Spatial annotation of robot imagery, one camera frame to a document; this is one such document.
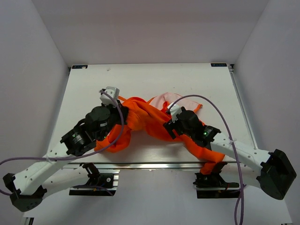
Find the wall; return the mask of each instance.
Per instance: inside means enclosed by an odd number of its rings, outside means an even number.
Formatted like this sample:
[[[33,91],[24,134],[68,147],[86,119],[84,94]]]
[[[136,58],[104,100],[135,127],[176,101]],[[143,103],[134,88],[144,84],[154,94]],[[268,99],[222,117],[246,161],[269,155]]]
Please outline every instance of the wall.
[[[72,64],[234,63],[268,0],[33,0]]]
[[[300,2],[270,0],[236,62],[236,76],[261,148],[287,153],[300,176]],[[300,179],[286,195],[300,225]]]
[[[0,1],[0,30],[0,161],[41,156],[50,141],[68,68],[30,0]],[[32,161],[6,163],[0,177],[29,164]],[[0,224],[20,223],[22,214],[9,197],[0,195],[0,207]]]

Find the white wall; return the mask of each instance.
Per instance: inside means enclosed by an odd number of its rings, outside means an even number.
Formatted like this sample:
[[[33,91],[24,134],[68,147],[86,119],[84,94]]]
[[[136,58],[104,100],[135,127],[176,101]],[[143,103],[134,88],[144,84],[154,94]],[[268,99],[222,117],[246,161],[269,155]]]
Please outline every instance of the white wall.
[[[33,0],[76,63],[234,63],[268,0]]]
[[[1,0],[0,161],[45,153],[67,78],[68,68],[31,0]],[[4,164],[0,177],[31,163]],[[9,197],[0,194],[0,207],[0,224],[19,224],[21,212]]]
[[[236,62],[259,146],[283,150],[300,176],[300,1],[270,0]],[[300,225],[300,179],[285,200]]]

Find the cable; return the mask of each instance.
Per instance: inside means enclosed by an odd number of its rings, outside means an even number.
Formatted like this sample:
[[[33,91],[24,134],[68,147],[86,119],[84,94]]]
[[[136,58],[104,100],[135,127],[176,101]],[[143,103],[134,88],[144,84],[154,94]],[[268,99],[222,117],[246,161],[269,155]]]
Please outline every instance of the cable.
[[[102,148],[102,149],[100,149],[98,151],[86,154],[86,155],[82,155],[82,156],[78,156],[78,157],[68,157],[68,158],[61,158],[61,157],[56,157],[56,158],[53,157],[52,158],[52,157],[50,157],[49,160],[52,160],[52,161],[54,161],[54,160],[57,160],[57,161],[72,161],[72,160],[75,160],[75,159],[80,159],[80,158],[85,158],[85,157],[88,157],[88,156],[93,156],[93,155],[95,155],[95,154],[97,154],[99,152],[102,152],[102,151],[108,149],[109,147],[111,147],[112,145],[114,145],[119,140],[119,138],[121,137],[121,135],[123,133],[123,130],[124,130],[124,118],[123,118],[122,111],[121,111],[118,103],[110,95],[106,94],[103,90],[101,90],[100,93],[102,93],[102,94],[106,95],[107,97],[109,97],[112,100],[112,102],[115,105],[115,107],[118,109],[119,115],[121,117],[121,125],[122,125],[122,127],[121,127],[121,131],[120,131],[119,135],[117,136],[117,138],[112,143],[110,143],[109,145],[107,145],[106,147],[104,147],[104,148]],[[39,161],[46,161],[47,158],[45,158],[45,157],[14,157],[14,158],[8,158],[8,159],[5,159],[2,162],[0,162],[0,166],[2,164],[4,164],[4,163],[10,162],[10,161],[14,161],[14,160],[39,160]],[[0,189],[0,193],[4,194],[4,195],[11,195],[10,193],[7,193],[7,192],[5,192],[5,191],[3,191],[1,189]]]
[[[236,159],[236,162],[237,162],[237,166],[238,166],[238,172],[239,172],[239,179],[240,179],[240,196],[238,198],[238,200],[236,201],[236,205],[235,205],[235,210],[234,210],[234,222],[235,222],[235,225],[238,225],[238,219],[237,219],[237,210],[238,210],[238,205],[239,205],[239,202],[241,200],[241,207],[240,207],[240,225],[243,224],[243,220],[244,220],[244,183],[243,183],[243,177],[242,177],[242,170],[240,168],[240,164],[239,164],[239,156],[238,156],[238,153],[236,151],[236,147],[235,147],[235,144],[233,142],[233,137],[232,137],[232,134],[230,132],[230,129],[229,129],[229,126],[224,118],[224,116],[222,115],[222,113],[220,112],[220,110],[216,107],[215,104],[213,104],[212,101],[210,101],[208,98],[206,97],[203,97],[201,95],[186,95],[186,96],[183,96],[183,97],[180,97],[178,98],[175,102],[172,103],[172,105],[170,106],[170,109],[177,103],[179,102],[180,100],[184,99],[184,98],[188,98],[188,97],[198,97],[198,98],[202,98],[206,101],[208,101],[215,109],[216,111],[219,113],[219,115],[221,116],[222,118],[222,121],[224,122],[225,124],[225,127],[226,127],[226,130],[228,132],[228,135],[229,135],[229,139],[232,141],[232,148],[233,148],[233,152],[234,152],[234,156],[235,156],[235,159]]]
[[[113,194],[109,190],[107,190],[107,188],[98,185],[94,185],[94,186],[78,185],[78,186],[74,186],[74,188],[99,188],[106,191],[110,196],[113,196]]]

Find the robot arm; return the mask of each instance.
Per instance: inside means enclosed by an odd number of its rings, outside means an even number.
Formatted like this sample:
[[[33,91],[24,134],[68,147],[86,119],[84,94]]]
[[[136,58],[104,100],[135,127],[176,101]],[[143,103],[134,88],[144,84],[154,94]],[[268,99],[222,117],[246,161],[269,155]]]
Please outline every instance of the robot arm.
[[[5,186],[12,192],[12,204],[20,211],[28,211],[38,206],[47,196],[77,185],[101,185],[100,173],[92,164],[84,164],[68,174],[55,174],[64,165],[95,148],[96,140],[102,141],[111,129],[120,124],[120,114],[114,106],[114,101],[122,111],[126,121],[128,108],[117,100],[119,90],[107,87],[102,90],[101,106],[95,107],[84,119],[66,133],[60,143],[49,150],[44,156],[48,161],[36,162],[17,174],[8,173],[3,177]]]
[[[186,110],[184,107],[174,105],[169,108],[169,112],[172,119],[165,123],[164,127],[172,138],[176,137],[173,132],[175,130],[178,135],[185,134],[191,137],[198,146],[235,158],[231,140],[219,129],[203,125],[193,111]],[[269,152],[254,149],[238,141],[234,144],[240,163],[248,166],[242,167],[245,184],[261,188],[269,196],[282,200],[297,176],[286,154],[280,150]],[[218,182],[211,182],[211,187],[216,184],[223,185],[223,177],[230,182],[239,181],[237,168],[225,162],[217,164],[210,175],[201,173],[196,175],[194,184],[197,187],[207,186],[205,182],[212,180]]]

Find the garment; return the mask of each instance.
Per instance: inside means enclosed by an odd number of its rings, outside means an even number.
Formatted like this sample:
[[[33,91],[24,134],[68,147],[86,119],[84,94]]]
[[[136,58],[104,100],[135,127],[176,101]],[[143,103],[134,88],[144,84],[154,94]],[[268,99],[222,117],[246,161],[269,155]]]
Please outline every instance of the garment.
[[[139,97],[131,97],[129,99],[120,97],[121,100],[124,100],[122,105],[129,108],[126,120],[127,124],[124,125],[123,134],[120,139],[113,146],[108,148],[107,151],[118,152],[123,150],[130,143],[132,131],[145,130],[150,136],[163,141],[184,142],[186,148],[191,154],[197,158],[206,159],[208,161],[201,169],[201,173],[209,174],[214,165],[223,160],[224,154],[199,147],[192,141],[191,138],[186,135],[177,136],[175,139],[172,139],[169,133],[163,127],[163,124],[171,119],[171,116],[166,113],[167,106],[171,103],[168,100],[175,101],[180,97],[181,96],[177,94],[165,93],[161,96],[152,98],[148,102]],[[190,100],[182,100],[178,103],[179,106],[187,107],[187,109],[194,110],[194,112],[199,110],[202,106],[201,104],[192,102]],[[119,135],[120,131],[121,125],[116,125],[103,141],[97,141],[95,150],[97,151],[113,142],[113,140],[115,140]]]

